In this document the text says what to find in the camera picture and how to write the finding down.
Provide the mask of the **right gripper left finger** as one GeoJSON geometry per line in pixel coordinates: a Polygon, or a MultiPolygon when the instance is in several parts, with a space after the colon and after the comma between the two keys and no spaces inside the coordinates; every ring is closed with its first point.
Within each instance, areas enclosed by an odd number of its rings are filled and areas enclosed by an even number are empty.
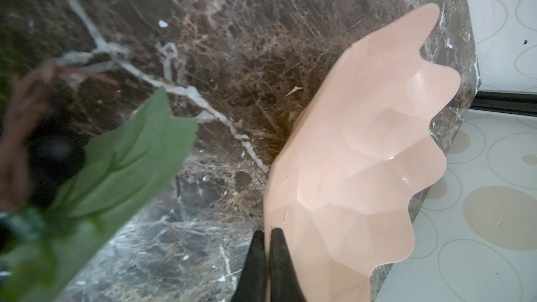
{"type": "Polygon", "coordinates": [[[263,231],[256,231],[250,243],[241,277],[231,302],[263,302],[267,289],[267,255],[263,231]]]}

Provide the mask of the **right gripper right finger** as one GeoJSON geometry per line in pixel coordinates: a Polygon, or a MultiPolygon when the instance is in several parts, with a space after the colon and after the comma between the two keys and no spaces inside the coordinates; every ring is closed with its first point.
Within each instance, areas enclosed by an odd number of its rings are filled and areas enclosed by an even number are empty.
{"type": "Polygon", "coordinates": [[[306,302],[281,228],[271,232],[269,271],[270,302],[306,302]]]}

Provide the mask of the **pink scalloped fruit bowl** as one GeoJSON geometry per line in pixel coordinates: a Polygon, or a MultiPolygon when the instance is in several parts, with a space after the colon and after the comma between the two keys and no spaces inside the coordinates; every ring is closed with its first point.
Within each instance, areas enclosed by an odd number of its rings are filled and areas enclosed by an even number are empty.
{"type": "Polygon", "coordinates": [[[408,205],[446,157],[429,133],[460,74],[420,49],[440,15],[407,13],[347,48],[296,121],[264,195],[307,301],[369,301],[370,277],[415,246],[408,205]]]}

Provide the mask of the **black grape bunch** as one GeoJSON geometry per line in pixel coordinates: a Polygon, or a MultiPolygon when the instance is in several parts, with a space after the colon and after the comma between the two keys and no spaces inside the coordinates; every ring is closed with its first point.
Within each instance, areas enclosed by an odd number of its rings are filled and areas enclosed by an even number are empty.
{"type": "Polygon", "coordinates": [[[53,61],[18,78],[1,120],[1,300],[52,301],[182,168],[197,121],[158,89],[90,140],[50,94],[80,68],[53,61]]]}

